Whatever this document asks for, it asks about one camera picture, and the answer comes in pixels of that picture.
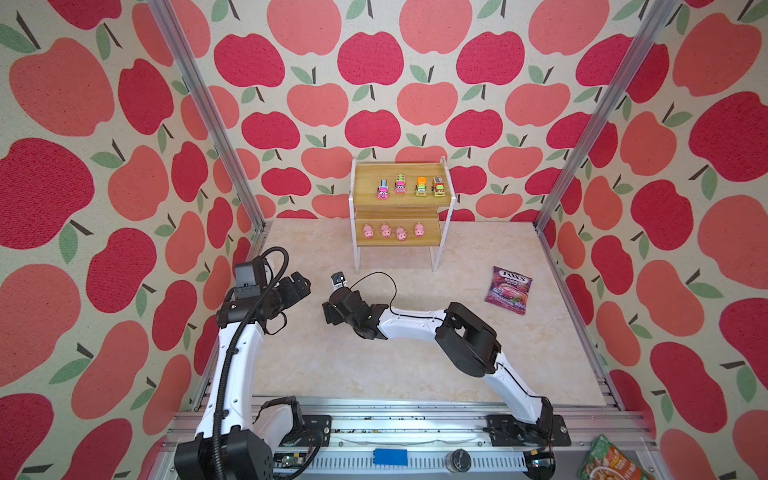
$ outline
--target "black mounting plate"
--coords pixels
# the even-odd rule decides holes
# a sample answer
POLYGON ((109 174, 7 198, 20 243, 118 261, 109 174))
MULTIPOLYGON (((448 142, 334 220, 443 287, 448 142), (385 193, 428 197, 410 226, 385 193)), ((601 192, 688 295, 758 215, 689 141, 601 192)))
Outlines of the black mounting plate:
MULTIPOLYGON (((331 415, 302 415, 304 419, 304 425, 307 430, 316 430, 323 435, 323 447, 327 447, 331 441, 331 415), (323 430, 328 428, 328 433, 323 433, 323 430)), ((308 447, 310 446, 310 440, 306 437, 298 439, 296 442, 291 442, 292 447, 308 447)))
MULTIPOLYGON (((515 417, 512 415, 487 415, 485 421, 488 423, 488 427, 497 432, 512 432, 515 430, 514 422, 515 417)), ((494 432, 489 434, 491 436, 491 445, 494 447, 526 447, 533 445, 526 445, 523 442, 515 438, 511 438, 505 435, 497 435, 494 432)), ((571 446, 571 436, 568 434, 568 429, 565 428, 565 420, 562 415, 552 416, 552 446, 553 447, 569 447, 571 446)))

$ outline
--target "wall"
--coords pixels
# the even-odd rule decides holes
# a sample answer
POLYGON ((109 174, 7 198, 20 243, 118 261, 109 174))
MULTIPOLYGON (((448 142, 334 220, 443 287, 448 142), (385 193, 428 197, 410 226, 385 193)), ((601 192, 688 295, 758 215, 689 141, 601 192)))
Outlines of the wall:
POLYGON ((612 114, 619 149, 578 170, 552 251, 675 478, 768 478, 766 4, 688 3, 656 40, 662 88, 612 114))
MULTIPOLYGON (((625 0, 196 3, 212 35, 200 70, 240 102, 241 121, 227 127, 267 218, 348 217, 353 157, 445 155, 461 194, 455 219, 532 221, 646 10, 625 0)), ((633 98, 658 87, 636 86, 633 98)), ((608 128, 595 156, 615 148, 608 128)))
POLYGON ((249 247, 147 4, 74 5, 0 6, 2 480, 146 478, 249 247))

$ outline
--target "shelf board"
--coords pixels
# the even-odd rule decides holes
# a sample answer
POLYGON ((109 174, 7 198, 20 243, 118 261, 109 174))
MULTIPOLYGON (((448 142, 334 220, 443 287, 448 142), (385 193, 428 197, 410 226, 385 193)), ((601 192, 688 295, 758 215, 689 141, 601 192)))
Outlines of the shelf board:
POLYGON ((451 204, 451 185, 445 174, 443 164, 391 164, 364 162, 358 163, 355 169, 355 189, 353 203, 356 206, 377 207, 447 207, 451 204), (397 174, 406 176, 406 192, 395 193, 397 174), (427 196, 415 195, 416 179, 426 177, 427 196), (432 177, 442 177, 445 180, 445 196, 435 197, 432 190, 432 177), (381 180, 386 180, 389 187, 389 198, 380 200, 376 196, 381 180))
POLYGON ((355 232, 357 235, 358 247, 437 247, 440 245, 442 239, 440 231, 440 221, 435 214, 434 219, 429 220, 360 220, 355 222, 355 232), (424 237, 418 238, 413 230, 417 223, 421 222, 424 225, 424 237), (367 224, 373 227, 373 238, 367 239, 362 234, 362 228, 367 224), (387 223, 392 228, 392 236, 389 238, 382 237, 381 226, 382 223, 387 223), (404 241, 397 240, 395 232, 397 227, 403 227, 406 229, 408 236, 404 241))
POLYGON ((357 207, 357 220, 433 220, 437 207, 357 207))

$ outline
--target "candy bag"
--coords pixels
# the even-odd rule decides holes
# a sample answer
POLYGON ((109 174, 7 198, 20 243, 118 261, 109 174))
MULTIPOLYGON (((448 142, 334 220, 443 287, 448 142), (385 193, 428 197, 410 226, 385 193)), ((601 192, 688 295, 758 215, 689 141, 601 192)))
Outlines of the candy bag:
POLYGON ((491 288, 488 289, 485 301, 525 315, 525 304, 528 302, 532 282, 533 279, 520 273, 494 266, 491 288))
POLYGON ((605 435, 592 442, 587 459, 578 471, 582 480, 654 480, 616 448, 605 435))

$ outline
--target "marble floor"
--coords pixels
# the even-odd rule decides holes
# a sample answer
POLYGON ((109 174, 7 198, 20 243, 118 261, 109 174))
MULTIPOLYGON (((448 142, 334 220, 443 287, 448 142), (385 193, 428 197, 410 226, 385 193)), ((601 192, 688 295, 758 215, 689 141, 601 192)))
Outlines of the marble floor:
MULTIPOLYGON (((558 286, 529 223, 454 222, 437 273, 425 247, 364 247, 355 274, 348 220, 276 219, 264 248, 290 254, 286 274, 300 271, 312 293, 286 310, 288 325, 268 336, 257 356, 253 393, 364 399, 498 402, 481 379, 459 372, 434 343, 365 340, 346 324, 326 324, 322 304, 330 275, 349 286, 377 270, 397 282, 393 306, 441 310, 463 303, 496 330, 515 370, 554 404, 605 405, 558 286), (484 301, 493 266, 533 278, 524 316, 484 301)), ((276 270, 280 255, 270 255, 276 270)), ((368 303, 388 303, 394 290, 383 275, 359 283, 368 303)), ((270 321, 276 329, 282 317, 270 321)))

